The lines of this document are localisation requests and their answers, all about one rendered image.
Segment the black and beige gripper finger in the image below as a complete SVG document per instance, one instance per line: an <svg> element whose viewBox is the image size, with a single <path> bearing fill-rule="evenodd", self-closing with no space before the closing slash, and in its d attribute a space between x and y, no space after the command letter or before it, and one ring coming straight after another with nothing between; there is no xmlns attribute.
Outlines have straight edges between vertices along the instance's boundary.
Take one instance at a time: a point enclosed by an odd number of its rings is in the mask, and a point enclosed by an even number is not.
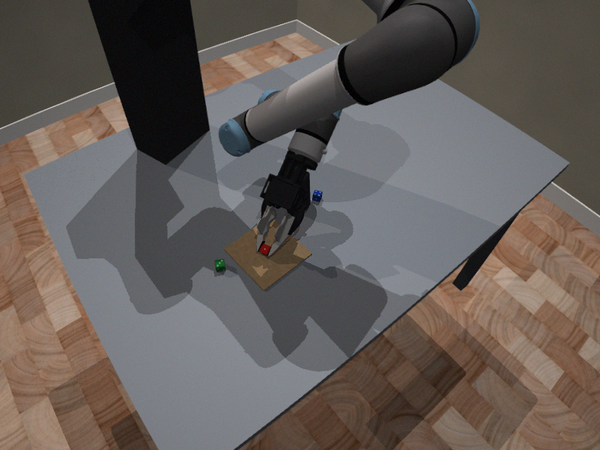
<svg viewBox="0 0 600 450"><path fill-rule="evenodd" d="M288 238L289 235L292 235L293 232L298 228L301 224L304 215L306 205L302 205L297 211L294 213L286 213L281 224L277 227L275 232L276 241L270 247L270 251L268 252L268 257L270 257Z"/></svg>
<svg viewBox="0 0 600 450"><path fill-rule="evenodd" d="M267 211L268 210L268 211ZM267 214L266 214L267 213ZM265 236L269 232L269 226L273 220L277 217L275 211L275 204L271 204L266 200L263 200L261 206L261 219L258 221L258 237L257 237L257 252L259 252L261 246L265 243Z"/></svg>

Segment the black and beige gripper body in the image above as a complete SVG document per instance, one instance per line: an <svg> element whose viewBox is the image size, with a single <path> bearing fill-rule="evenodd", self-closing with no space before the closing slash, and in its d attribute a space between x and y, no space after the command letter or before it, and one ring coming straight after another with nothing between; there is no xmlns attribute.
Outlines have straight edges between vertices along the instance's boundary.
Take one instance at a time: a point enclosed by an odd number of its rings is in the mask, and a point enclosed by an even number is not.
<svg viewBox="0 0 600 450"><path fill-rule="evenodd" d="M260 197L272 205L275 204L275 208L285 208L291 214L305 203L305 199L308 199L307 191L301 188L302 179L307 169L316 170L318 164L310 158L300 154L296 155L290 150L287 153L278 175L269 174ZM270 183L264 192L268 181Z"/></svg>

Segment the green die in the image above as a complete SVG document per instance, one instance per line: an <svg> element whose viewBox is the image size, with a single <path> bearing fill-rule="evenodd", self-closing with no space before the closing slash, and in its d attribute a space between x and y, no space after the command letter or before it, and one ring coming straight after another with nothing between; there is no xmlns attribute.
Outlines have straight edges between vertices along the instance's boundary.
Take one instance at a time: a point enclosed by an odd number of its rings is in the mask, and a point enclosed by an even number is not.
<svg viewBox="0 0 600 450"><path fill-rule="evenodd" d="M224 259L215 260L214 262L215 262L215 267L216 267L217 272L226 270Z"/></svg>

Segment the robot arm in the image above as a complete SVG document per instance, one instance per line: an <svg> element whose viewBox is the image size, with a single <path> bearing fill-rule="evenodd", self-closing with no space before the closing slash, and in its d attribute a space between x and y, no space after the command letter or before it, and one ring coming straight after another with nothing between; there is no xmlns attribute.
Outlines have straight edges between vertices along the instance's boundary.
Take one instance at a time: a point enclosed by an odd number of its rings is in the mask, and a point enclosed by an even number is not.
<svg viewBox="0 0 600 450"><path fill-rule="evenodd" d="M362 1L377 25L341 48L336 60L281 91L267 90L256 106L224 123L218 135L230 155L296 130L288 150L320 163L342 109L426 86L477 42L480 18L471 0Z"/></svg>

